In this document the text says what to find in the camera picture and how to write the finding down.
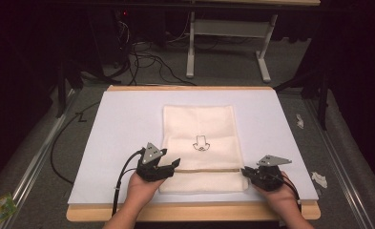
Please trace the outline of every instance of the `printed hand icon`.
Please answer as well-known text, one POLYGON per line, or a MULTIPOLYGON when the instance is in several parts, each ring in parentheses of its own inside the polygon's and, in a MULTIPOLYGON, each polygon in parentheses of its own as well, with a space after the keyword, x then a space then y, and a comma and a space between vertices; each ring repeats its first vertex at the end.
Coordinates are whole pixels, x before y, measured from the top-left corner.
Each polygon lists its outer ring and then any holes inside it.
POLYGON ((206 142, 205 135, 198 135, 197 143, 194 143, 193 146, 198 151, 207 151, 210 148, 210 144, 206 142))

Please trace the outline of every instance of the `white metal stand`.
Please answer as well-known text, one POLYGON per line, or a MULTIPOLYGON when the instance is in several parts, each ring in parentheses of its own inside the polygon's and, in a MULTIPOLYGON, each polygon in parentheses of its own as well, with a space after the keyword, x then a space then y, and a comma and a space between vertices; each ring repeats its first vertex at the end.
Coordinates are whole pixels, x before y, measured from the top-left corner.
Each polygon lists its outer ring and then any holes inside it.
POLYGON ((218 36, 239 36, 263 38, 261 51, 256 51, 256 57, 260 66, 260 73, 264 83, 271 81, 267 66, 264 61, 265 52, 270 43, 276 25, 277 15, 274 14, 269 22, 243 22, 225 20, 203 20, 195 18, 195 13, 190 16, 190 47, 187 57, 187 78, 194 77, 194 36, 218 35, 218 36))

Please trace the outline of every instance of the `human hand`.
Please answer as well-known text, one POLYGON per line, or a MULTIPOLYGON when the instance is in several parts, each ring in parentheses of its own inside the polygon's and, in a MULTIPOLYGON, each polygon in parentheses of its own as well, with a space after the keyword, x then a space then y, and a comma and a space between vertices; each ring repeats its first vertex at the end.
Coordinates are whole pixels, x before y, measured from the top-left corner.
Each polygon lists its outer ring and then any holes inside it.
MULTIPOLYGON (((284 181, 294 186, 294 184, 288 179, 288 175, 283 171, 281 171, 281 173, 284 181)), ((294 191, 286 184, 283 184, 282 187, 271 192, 266 192, 256 185, 253 186, 267 199, 271 209, 273 209, 282 220, 285 221, 288 228, 313 228, 312 225, 303 218, 298 209, 294 191)))
POLYGON ((128 183, 127 197, 124 205, 130 206, 137 211, 151 201, 156 190, 166 179, 148 182, 137 173, 133 173, 128 183))
MULTIPOLYGON (((291 183, 290 180, 286 178, 288 177, 287 174, 283 171, 281 171, 281 173, 284 176, 283 179, 286 182, 291 183)), ((279 189, 270 192, 264 191, 256 185, 253 185, 253 187, 267 199, 270 207, 279 215, 293 205, 297 208, 295 194, 286 184, 283 184, 279 189)))
POLYGON ((124 204, 115 215, 107 221, 104 229, 124 228, 132 229, 142 208, 151 201, 156 190, 165 179, 155 182, 143 180, 137 173, 133 173, 128 182, 127 197, 124 204))

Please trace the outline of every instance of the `white cloth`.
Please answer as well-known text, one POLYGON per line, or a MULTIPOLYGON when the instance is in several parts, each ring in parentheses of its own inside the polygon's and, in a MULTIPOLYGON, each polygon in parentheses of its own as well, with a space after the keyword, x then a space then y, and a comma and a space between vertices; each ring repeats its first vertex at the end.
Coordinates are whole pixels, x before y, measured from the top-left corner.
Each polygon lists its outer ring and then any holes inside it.
POLYGON ((243 160, 232 106, 165 106, 164 139, 167 149, 159 165, 181 158, 161 193, 227 193, 248 188, 241 172, 243 160))

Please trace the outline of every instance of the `white board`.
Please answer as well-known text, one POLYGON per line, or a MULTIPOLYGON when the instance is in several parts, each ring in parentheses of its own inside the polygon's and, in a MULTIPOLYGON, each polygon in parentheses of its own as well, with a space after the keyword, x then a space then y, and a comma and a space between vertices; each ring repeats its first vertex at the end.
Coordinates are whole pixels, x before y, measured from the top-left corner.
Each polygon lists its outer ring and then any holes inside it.
MULTIPOLYGON (((152 142, 163 140, 164 105, 234 107, 240 148, 246 166, 265 155, 291 159, 280 165, 296 185, 303 200, 317 200, 309 173, 273 90, 222 91, 107 91, 97 116, 73 186, 69 204, 112 203, 115 185, 126 160, 152 142)), ((129 169, 135 168, 138 156, 129 169)), ((118 202, 126 196, 129 176, 122 179, 118 202)), ((152 202, 263 201, 252 187, 229 194, 170 195, 156 192, 152 202)))

